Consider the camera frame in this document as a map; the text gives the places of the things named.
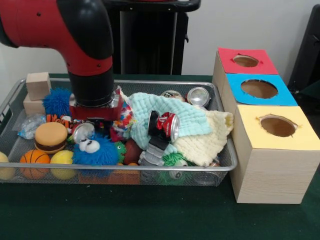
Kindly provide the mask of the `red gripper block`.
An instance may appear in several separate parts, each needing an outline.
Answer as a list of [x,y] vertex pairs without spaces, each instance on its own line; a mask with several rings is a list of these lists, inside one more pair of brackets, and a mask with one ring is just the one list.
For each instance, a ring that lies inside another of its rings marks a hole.
[[69,110],[71,117],[76,120],[93,119],[93,125],[96,132],[103,129],[103,136],[110,137],[111,121],[117,121],[121,118],[124,99],[120,94],[113,95],[113,100],[102,106],[85,107],[76,102],[72,93],[69,98]]

